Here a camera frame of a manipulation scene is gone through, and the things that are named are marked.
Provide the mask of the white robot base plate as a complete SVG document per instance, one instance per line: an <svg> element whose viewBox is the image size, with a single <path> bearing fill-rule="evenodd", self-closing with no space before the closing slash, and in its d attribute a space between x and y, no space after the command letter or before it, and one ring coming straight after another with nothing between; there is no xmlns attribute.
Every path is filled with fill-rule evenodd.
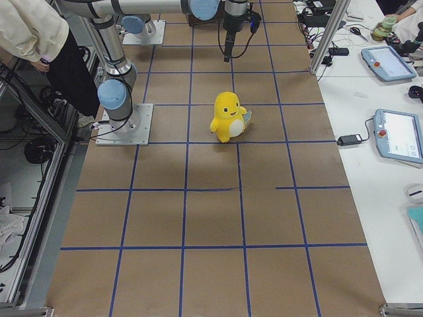
<svg viewBox="0 0 423 317"><path fill-rule="evenodd" d="M102 121L95 137L95 144L101 147L132 146L149 144L153 104L135 104L128 121L115 122L109 119L106 110L103 110Z"/></svg>

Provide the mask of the silver robot arm near drawer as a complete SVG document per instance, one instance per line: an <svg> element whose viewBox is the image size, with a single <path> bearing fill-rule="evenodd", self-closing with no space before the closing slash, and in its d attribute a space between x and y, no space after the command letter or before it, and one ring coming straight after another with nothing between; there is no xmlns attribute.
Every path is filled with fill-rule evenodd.
<svg viewBox="0 0 423 317"><path fill-rule="evenodd" d="M80 17L97 20L113 15L184 13L207 21L216 15L219 1L66 1L65 5ZM235 38L243 25L248 22L250 33L254 34L261 20L248 1L225 2L223 29L227 33L221 48L225 62L235 58L232 54Z"/></svg>

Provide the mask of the silver robot arm near plush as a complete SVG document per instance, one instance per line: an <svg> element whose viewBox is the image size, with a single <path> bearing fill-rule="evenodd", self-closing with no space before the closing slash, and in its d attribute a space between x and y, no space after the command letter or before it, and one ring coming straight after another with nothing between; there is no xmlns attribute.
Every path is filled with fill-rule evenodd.
<svg viewBox="0 0 423 317"><path fill-rule="evenodd" d="M106 73L97 95L108 116L111 132L122 137L132 135L141 125L141 116L136 112L132 98L136 67L125 55L112 15L83 18L82 21Z"/></svg>

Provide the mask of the black gripper near drawer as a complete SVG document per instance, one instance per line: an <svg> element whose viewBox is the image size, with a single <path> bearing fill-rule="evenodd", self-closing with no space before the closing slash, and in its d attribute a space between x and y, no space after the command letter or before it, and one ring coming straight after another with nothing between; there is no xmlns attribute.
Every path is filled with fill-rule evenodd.
<svg viewBox="0 0 423 317"><path fill-rule="evenodd" d="M236 30L228 30L225 36L225 46L224 46L224 62L230 61L230 56L232 56L233 47L235 45Z"/></svg>

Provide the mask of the second white robot base plate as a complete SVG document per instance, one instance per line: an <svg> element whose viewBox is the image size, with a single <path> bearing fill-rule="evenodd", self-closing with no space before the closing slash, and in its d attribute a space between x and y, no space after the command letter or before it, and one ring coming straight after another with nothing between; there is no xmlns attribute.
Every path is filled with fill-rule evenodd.
<svg viewBox="0 0 423 317"><path fill-rule="evenodd" d="M161 45L165 33L165 20L150 20L143 22L137 17L135 20L125 20L122 27L125 30L124 46L153 46Z"/></svg>

